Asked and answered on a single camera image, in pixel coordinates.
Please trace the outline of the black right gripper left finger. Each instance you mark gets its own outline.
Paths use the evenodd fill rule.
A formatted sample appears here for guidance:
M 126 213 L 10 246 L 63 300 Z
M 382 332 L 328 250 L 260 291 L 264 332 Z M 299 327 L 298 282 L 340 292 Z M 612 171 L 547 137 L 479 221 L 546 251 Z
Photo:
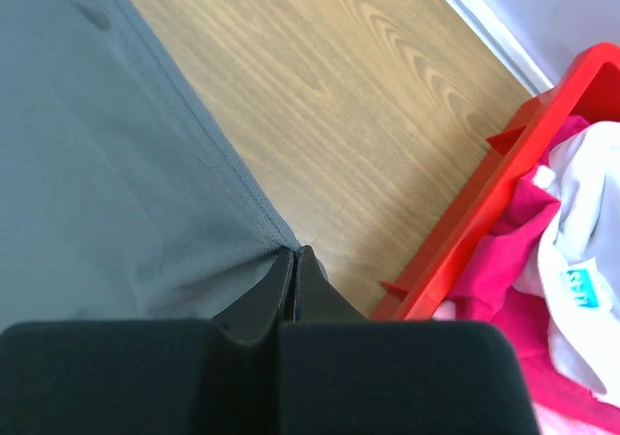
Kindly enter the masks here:
M 1 335 L 5 434 L 268 434 L 277 328 L 294 276 L 266 276 L 210 320 L 54 321 Z

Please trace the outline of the grey t shirt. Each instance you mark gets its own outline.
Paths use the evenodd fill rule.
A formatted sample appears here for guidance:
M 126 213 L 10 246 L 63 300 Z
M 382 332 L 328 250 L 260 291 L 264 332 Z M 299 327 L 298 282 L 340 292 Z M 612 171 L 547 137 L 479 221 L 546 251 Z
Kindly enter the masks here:
M 211 318 L 292 229 L 130 0 L 1 0 L 1 324 Z

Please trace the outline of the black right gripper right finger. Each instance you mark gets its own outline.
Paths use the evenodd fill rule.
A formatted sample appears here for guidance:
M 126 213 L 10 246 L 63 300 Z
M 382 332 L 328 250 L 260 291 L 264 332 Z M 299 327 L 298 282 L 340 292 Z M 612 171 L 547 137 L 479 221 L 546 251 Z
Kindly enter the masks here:
M 369 321 L 307 246 L 294 282 L 293 317 L 278 332 L 280 433 L 538 432 L 512 346 L 495 326 Z

